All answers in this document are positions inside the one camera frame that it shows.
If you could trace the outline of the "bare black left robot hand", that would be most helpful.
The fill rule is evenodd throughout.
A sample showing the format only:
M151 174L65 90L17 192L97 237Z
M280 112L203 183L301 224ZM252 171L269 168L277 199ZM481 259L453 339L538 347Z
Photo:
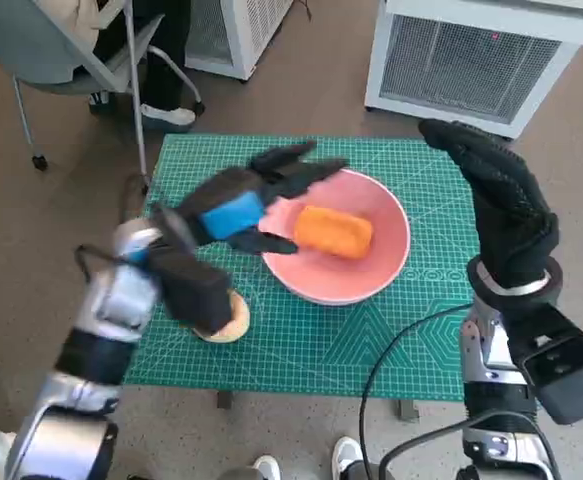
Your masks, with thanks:
M259 223L278 199L298 198L348 165L343 158L304 161L315 147L313 141L275 147L244 166L228 167L186 196L174 213L197 246L225 242L255 255L295 254L292 240L261 231Z

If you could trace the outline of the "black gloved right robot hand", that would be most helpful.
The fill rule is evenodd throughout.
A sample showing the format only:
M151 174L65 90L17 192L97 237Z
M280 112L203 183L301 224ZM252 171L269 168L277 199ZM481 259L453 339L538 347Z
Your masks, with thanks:
M544 277L559 221L522 157L499 138L460 122L425 119L427 145L459 167L472 190L480 259L506 289Z

